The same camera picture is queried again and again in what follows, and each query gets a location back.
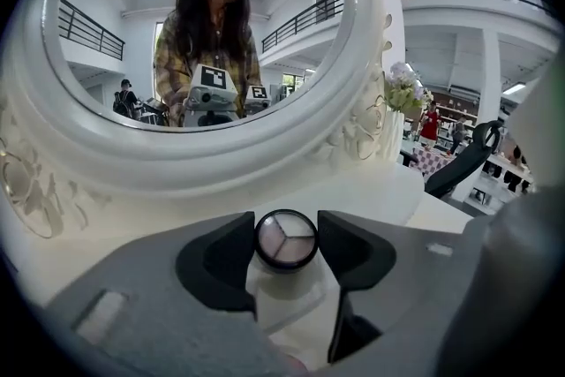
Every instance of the white column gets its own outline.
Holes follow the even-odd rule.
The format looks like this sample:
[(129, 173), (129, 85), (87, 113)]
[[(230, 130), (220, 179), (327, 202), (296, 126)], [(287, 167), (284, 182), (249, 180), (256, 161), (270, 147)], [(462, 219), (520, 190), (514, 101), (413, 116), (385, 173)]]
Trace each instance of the white column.
[[(498, 119), (501, 95), (501, 52), (498, 34), (494, 30), (483, 30), (483, 83), (480, 91), (480, 104), (478, 105), (476, 124)], [(452, 194), (454, 200), (466, 200), (480, 175), (481, 169), (482, 165), (472, 175), (457, 185)]]

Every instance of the ceiling light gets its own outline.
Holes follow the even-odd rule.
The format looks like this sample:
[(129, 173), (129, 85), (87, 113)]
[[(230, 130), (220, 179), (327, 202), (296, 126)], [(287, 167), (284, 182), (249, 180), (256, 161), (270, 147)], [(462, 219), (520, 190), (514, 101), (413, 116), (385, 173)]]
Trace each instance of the ceiling light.
[(502, 94), (513, 94), (516, 91), (521, 90), (522, 88), (525, 88), (525, 84), (523, 84), (522, 82), (518, 82), (514, 86), (510, 87), (508, 90), (504, 90)]

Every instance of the ornate white mirror frame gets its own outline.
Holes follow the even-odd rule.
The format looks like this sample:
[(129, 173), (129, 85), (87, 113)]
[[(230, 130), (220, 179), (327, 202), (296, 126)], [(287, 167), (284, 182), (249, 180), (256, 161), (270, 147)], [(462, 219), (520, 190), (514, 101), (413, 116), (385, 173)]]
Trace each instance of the ornate white mirror frame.
[[(37, 224), (51, 224), (50, 232), (40, 236), (50, 238), (62, 229), (58, 217), (53, 226), (53, 217), (65, 211), (62, 198), (70, 206), (66, 212), (71, 210), (84, 227), (88, 209), (75, 202), (80, 196), (93, 210), (120, 196), (129, 206), (137, 200), (142, 209), (142, 200), (201, 200), (229, 189), (245, 191), (263, 180), (270, 181), (263, 185), (268, 197), (283, 190), (277, 187), (280, 169), (305, 177), (305, 168), (322, 165), (325, 170), (315, 173), (319, 180), (331, 173), (329, 162), (363, 161), (378, 149), (386, 111), (382, 50), (393, 42), (385, 67), (403, 59), (400, 0), (391, 8), (383, 0), (345, 0), (338, 35), (317, 71), (318, 83), (259, 121), (205, 133), (141, 131), (131, 120), (131, 127), (123, 127), (102, 114), (64, 60), (58, 2), (20, 1), (4, 35), (1, 62), (0, 154), (3, 162), (6, 157), (21, 162), (21, 168), (13, 162), (6, 171), (26, 175), (29, 184), (22, 184), (29, 193), (35, 182), (40, 186)], [(303, 163), (298, 169), (292, 164), (297, 159)], [(12, 190), (9, 184), (4, 180), (5, 191)]]

